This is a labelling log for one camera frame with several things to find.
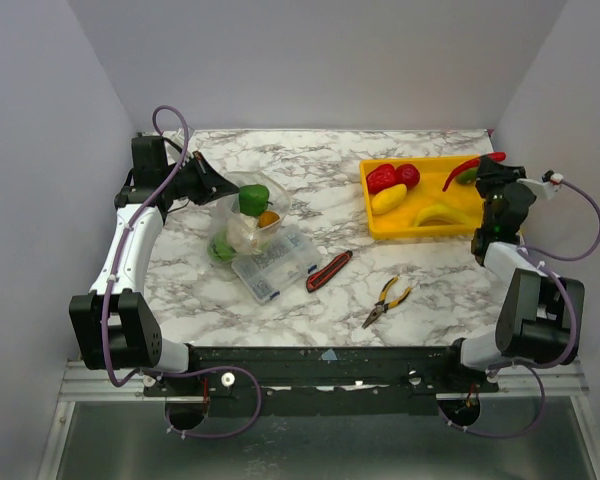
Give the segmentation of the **red chili pepper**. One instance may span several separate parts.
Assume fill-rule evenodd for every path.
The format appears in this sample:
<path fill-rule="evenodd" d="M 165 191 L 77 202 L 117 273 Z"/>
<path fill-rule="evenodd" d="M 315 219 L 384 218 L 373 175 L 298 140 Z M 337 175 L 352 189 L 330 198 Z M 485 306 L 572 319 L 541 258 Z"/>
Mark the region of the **red chili pepper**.
<path fill-rule="evenodd" d="M 448 190 L 448 188 L 450 187 L 452 182 L 455 182 L 455 178 L 458 174 L 460 174 L 461 172 L 465 171 L 466 169 L 472 168 L 472 167 L 479 167 L 480 163 L 482 160 L 490 160 L 493 161 L 495 163 L 500 163 L 503 162 L 506 159 L 506 154 L 504 152 L 493 152 L 493 153 L 489 153 L 489 154 L 484 154 L 478 157 L 475 157 L 471 160 L 467 160 L 464 163 L 456 166 L 448 175 L 447 179 L 445 180 L 445 183 L 442 187 L 442 191 L 446 192 Z"/>

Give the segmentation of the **green bell pepper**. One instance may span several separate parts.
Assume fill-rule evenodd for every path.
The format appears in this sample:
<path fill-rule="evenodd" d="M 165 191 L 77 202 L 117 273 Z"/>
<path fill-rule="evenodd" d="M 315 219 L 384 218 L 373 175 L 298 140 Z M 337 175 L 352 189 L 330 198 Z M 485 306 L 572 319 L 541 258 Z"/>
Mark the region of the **green bell pepper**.
<path fill-rule="evenodd" d="M 238 193 L 240 213 L 250 217 L 259 217 L 267 210 L 269 197 L 270 191 L 265 185 L 241 186 Z"/>

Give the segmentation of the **clear zip top bag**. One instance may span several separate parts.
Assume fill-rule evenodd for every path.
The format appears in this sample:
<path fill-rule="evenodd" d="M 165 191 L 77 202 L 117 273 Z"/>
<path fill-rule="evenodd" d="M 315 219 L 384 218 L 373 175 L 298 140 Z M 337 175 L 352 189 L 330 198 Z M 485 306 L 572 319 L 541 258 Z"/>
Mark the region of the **clear zip top bag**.
<path fill-rule="evenodd" d="M 212 209 L 207 254 L 217 264 L 261 253 L 291 207 L 285 188 L 260 171 L 230 172 L 226 178 L 238 192 L 220 199 Z"/>

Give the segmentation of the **white cauliflower toy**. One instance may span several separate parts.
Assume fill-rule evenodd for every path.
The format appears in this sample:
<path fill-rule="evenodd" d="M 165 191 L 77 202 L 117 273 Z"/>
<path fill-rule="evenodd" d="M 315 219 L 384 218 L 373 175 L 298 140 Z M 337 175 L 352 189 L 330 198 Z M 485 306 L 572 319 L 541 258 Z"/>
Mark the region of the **white cauliflower toy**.
<path fill-rule="evenodd" d="M 238 253 L 249 253 L 253 247 L 253 235 L 258 230 L 258 220 L 238 213 L 226 222 L 226 240 Z"/>

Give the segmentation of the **green watermelon ball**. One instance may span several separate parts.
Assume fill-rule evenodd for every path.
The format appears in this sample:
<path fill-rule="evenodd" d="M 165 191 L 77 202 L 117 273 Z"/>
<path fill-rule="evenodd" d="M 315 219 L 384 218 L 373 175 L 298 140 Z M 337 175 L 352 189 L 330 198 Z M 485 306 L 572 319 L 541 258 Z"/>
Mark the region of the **green watermelon ball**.
<path fill-rule="evenodd" d="M 213 261 L 222 264 L 230 263 L 236 256 L 236 251 L 222 236 L 216 236 L 209 242 L 207 253 Z"/>

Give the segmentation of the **orange round fruit toy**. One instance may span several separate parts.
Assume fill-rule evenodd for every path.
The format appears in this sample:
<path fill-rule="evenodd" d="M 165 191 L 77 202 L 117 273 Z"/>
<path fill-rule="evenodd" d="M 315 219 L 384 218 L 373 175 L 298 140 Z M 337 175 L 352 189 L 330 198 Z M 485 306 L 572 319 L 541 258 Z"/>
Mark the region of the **orange round fruit toy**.
<path fill-rule="evenodd" d="M 258 227 L 260 229 L 277 226 L 280 222 L 280 216 L 271 210 L 266 210 L 258 217 Z"/>

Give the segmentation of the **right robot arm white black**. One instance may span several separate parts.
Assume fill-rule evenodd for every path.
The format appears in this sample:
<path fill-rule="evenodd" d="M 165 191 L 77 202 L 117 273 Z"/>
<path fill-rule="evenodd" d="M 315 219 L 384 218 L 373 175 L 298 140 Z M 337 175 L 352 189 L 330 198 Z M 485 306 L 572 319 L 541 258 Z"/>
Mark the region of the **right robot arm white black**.
<path fill-rule="evenodd" d="M 533 261 L 533 249 L 521 237 L 534 202 L 551 199 L 567 183 L 553 171 L 541 180 L 529 179 L 524 168 L 504 165 L 504 158 L 502 153 L 483 155 L 449 176 L 455 180 L 475 169 L 483 214 L 471 253 L 508 286 L 494 331 L 456 340 L 450 348 L 454 358 L 441 365 L 441 382 L 454 392 L 473 384 L 476 371 L 495 373 L 513 365 L 549 369 L 567 365 L 577 355 L 584 286 Z"/>

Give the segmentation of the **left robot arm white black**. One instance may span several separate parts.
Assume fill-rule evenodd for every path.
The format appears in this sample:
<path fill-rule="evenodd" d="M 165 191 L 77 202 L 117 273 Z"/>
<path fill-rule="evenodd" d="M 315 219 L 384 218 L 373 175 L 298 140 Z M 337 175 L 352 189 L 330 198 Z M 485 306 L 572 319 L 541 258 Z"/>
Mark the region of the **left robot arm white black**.
<path fill-rule="evenodd" d="M 114 199 L 116 228 L 106 260 L 88 293 L 75 295 L 69 315 L 85 366 L 90 370 L 153 370 L 181 395 L 202 380 L 192 347 L 163 338 L 144 298 L 154 244 L 172 204 L 188 199 L 206 205 L 237 193 L 199 152 L 182 165 L 169 163 L 167 150 L 182 149 L 162 136 L 131 142 L 133 167 Z"/>

